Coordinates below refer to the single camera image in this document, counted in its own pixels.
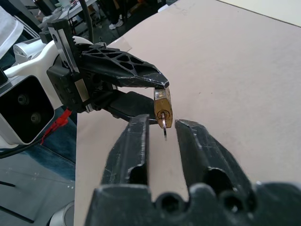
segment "floor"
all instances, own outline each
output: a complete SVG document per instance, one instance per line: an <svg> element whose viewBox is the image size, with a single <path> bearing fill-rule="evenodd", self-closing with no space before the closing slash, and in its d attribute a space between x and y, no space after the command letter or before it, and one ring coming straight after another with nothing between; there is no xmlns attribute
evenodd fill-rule
<svg viewBox="0 0 301 226"><path fill-rule="evenodd" d="M109 29L109 20L103 19L101 25L94 28L94 43L104 41L110 44L156 11L156 8L142 6L128 18L127 23L113 31ZM16 185L0 185L0 206L35 221L26 223L0 211L1 226L45 226L56 211L74 200L74 181L65 180L26 154L0 160L0 181Z"/></svg>

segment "table surface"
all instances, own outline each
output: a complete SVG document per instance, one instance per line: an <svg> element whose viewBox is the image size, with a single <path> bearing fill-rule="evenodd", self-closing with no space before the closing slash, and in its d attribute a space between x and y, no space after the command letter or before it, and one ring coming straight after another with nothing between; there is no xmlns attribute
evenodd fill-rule
<svg viewBox="0 0 301 226"><path fill-rule="evenodd" d="M87 6L93 4L94 2L96 2L97 0L86 0L86 4ZM80 5L80 3L78 2L77 5L71 9L69 11L69 18L72 18L73 16L77 15L79 12L81 12L83 9ZM59 19L67 19L68 16L68 10L65 10L59 17Z"/></svg>
<svg viewBox="0 0 301 226"><path fill-rule="evenodd" d="M180 0L111 46L125 41L129 53L154 64L170 81L174 118L206 126L251 181L301 181L299 37L297 26L223 2ZM78 115L75 226L126 124L103 110ZM165 191L188 199L174 127L167 137L150 126L152 199Z"/></svg>

